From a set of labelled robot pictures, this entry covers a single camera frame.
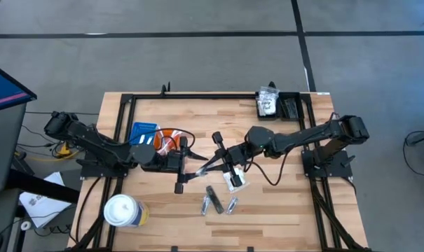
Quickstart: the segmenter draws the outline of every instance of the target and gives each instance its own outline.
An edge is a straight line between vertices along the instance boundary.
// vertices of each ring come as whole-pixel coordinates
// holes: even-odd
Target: wooden table
[[[107,92],[104,95],[97,127],[108,137],[114,135],[121,95],[120,92]],[[325,123],[334,110],[330,95],[310,95],[316,123]],[[121,141],[126,118],[123,119]],[[230,147],[241,143],[253,125],[282,133],[299,130],[297,122],[257,120],[255,101],[248,99],[139,99],[134,119],[193,132],[196,143],[192,151],[208,158],[216,150],[211,138],[216,131],[221,132],[224,145]],[[171,246],[178,246],[180,251],[246,251],[248,246],[253,246],[255,251],[320,251],[310,184],[303,175],[301,150],[295,148],[289,154],[278,186],[269,185],[261,172],[252,167],[246,174],[250,185],[236,193],[240,201],[231,215],[218,215],[213,206],[210,206],[206,216],[200,215],[205,187],[208,185],[213,186],[224,208],[229,203],[231,195],[221,172],[193,179],[184,186],[183,195],[175,195],[175,174],[143,172],[139,167],[130,170],[124,180],[122,193],[145,202],[150,209],[150,217],[142,227],[117,228],[113,250],[169,251]],[[256,157],[255,161],[271,180],[277,179],[282,159],[272,160],[261,156]],[[195,171],[202,163],[188,160],[186,171]],[[90,178],[83,182],[74,228],[80,205],[93,181]],[[367,246],[353,188],[341,178],[330,178],[329,183],[338,219],[355,241]],[[81,234],[87,232],[98,215],[103,186],[102,178],[87,200],[81,219]],[[333,242],[328,220],[324,219],[331,246]],[[107,230],[108,226],[104,224],[101,246],[106,244]]]

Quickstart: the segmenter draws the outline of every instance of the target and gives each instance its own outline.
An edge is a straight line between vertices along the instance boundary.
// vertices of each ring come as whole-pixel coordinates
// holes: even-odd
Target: blue package
[[[154,144],[154,138],[156,133],[162,134],[162,132],[153,132],[154,130],[159,130],[160,127],[156,123],[150,122],[134,122],[132,126],[132,132],[129,136],[130,144]]]

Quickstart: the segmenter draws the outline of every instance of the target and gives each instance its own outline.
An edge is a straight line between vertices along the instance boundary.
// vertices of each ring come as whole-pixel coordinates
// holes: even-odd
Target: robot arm
[[[97,160],[95,166],[106,167],[127,173],[128,169],[137,165],[146,172],[163,172],[177,174],[175,193],[182,194],[183,183],[196,177],[195,174],[184,173],[184,158],[207,160],[193,153],[187,146],[185,136],[180,138],[180,151],[171,150],[167,155],[160,155],[152,145],[139,144],[131,146],[128,142],[119,143],[100,134],[95,127],[79,122],[73,113],[53,112],[50,121],[44,128],[45,133],[60,141],[66,141],[84,148]],[[77,160],[81,165],[92,161]]]
[[[349,144],[362,144],[369,138],[369,133],[360,117],[346,115],[336,120],[330,120],[323,125],[304,129],[292,134],[274,134],[273,131],[253,126],[245,136],[245,141],[236,146],[225,149],[219,132],[212,135],[218,145],[215,156],[198,171],[206,174],[209,171],[221,170],[231,173],[231,183],[234,187],[242,185],[242,181],[234,170],[236,165],[246,165],[247,161],[257,155],[264,154],[267,158],[279,158],[288,154],[297,146],[304,146],[316,141],[331,139],[326,146],[313,150],[313,163],[321,166],[328,162],[336,153]],[[223,164],[210,167],[218,159]]]

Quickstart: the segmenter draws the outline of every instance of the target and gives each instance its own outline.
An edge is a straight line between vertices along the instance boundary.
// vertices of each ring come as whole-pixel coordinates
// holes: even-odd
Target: computer monitor
[[[36,94],[0,69],[0,109],[37,99]]]

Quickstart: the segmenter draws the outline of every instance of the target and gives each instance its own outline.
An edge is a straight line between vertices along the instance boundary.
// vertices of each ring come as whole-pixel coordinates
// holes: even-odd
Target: clear plastic bag
[[[181,134],[182,134],[181,131],[173,130],[173,132],[171,133],[171,137],[175,141],[179,141]],[[164,138],[162,138],[162,148],[160,150],[158,150],[157,152],[161,155],[167,155],[168,152],[170,152],[171,149],[176,149],[178,147],[178,145],[179,145],[179,143],[173,143],[171,138],[164,137]]]
[[[275,104],[279,97],[280,90],[273,87],[261,87],[257,104],[259,105],[259,114],[261,116],[275,114]]]

